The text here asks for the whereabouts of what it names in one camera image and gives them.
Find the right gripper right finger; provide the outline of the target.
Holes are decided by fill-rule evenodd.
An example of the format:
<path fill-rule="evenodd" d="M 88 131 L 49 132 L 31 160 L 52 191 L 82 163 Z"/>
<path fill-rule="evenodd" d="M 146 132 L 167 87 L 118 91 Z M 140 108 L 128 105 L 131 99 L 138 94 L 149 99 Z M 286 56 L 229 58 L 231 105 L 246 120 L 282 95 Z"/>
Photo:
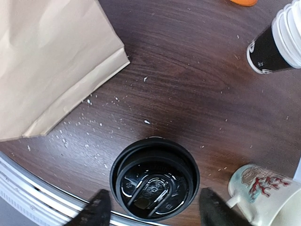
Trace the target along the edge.
<path fill-rule="evenodd" d="M 199 212 L 202 226 L 251 226 L 209 187 L 200 191 Z"/>

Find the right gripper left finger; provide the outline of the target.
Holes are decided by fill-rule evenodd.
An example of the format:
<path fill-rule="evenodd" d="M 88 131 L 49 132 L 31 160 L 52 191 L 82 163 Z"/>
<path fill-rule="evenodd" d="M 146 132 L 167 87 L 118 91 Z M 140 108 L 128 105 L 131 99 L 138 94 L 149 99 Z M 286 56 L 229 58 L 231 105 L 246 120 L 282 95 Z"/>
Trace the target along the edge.
<path fill-rule="evenodd" d="M 99 190 L 80 211 L 68 222 L 68 226 L 109 226 L 111 199 L 108 190 Z"/>

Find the black plastic cup lid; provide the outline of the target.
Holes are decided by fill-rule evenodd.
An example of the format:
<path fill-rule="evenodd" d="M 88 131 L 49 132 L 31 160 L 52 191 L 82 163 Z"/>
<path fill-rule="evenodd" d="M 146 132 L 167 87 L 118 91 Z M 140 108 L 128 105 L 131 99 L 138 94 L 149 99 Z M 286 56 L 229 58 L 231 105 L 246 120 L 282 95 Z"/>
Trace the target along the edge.
<path fill-rule="evenodd" d="M 184 211 L 200 186 L 198 166 L 182 145 L 133 150 L 127 146 L 110 171 L 111 192 L 130 216 L 158 222 Z"/>

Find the black paper coffee cup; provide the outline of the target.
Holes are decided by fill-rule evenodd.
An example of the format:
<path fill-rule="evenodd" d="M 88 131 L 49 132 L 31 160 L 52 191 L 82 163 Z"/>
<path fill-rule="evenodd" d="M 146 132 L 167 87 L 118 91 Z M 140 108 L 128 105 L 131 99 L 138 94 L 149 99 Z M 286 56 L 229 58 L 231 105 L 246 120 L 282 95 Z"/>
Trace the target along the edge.
<path fill-rule="evenodd" d="M 132 143 L 129 147 L 133 150 L 147 149 L 151 150 L 167 148 L 172 144 L 168 139 L 162 137 L 148 137 Z"/>

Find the brown paper takeout bag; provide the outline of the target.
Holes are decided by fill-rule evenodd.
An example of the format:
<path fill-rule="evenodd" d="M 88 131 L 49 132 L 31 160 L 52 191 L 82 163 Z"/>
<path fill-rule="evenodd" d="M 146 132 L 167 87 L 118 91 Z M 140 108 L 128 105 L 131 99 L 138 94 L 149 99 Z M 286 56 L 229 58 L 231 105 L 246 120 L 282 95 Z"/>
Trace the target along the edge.
<path fill-rule="evenodd" d="M 97 0 L 1 1 L 1 141 L 46 135 L 129 63 Z"/>

